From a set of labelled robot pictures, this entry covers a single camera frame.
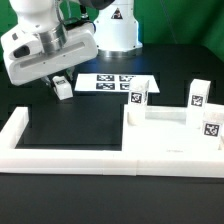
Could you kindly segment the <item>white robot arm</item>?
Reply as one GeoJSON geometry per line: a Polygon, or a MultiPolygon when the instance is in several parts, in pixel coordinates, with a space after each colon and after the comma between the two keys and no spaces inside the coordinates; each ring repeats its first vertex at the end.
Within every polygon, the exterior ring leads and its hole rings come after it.
{"type": "Polygon", "coordinates": [[[95,58],[127,57],[142,50],[134,0],[68,0],[99,11],[65,19],[65,0],[9,0],[17,25],[2,35],[3,60],[12,84],[40,79],[95,58]]]}

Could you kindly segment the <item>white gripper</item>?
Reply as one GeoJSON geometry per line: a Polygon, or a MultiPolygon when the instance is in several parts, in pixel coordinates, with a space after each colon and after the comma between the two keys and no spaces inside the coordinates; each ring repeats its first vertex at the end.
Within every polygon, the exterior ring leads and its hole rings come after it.
{"type": "Polygon", "coordinates": [[[41,78],[46,86],[53,88],[53,82],[47,75],[67,68],[65,76],[69,81],[73,81],[75,68],[71,66],[97,56],[98,49],[93,37],[95,27],[90,22],[69,29],[66,29],[63,24],[58,24],[44,32],[25,30],[20,25],[15,27],[37,36],[42,51],[17,60],[10,60],[3,56],[9,79],[14,85],[19,86],[41,78]]]}

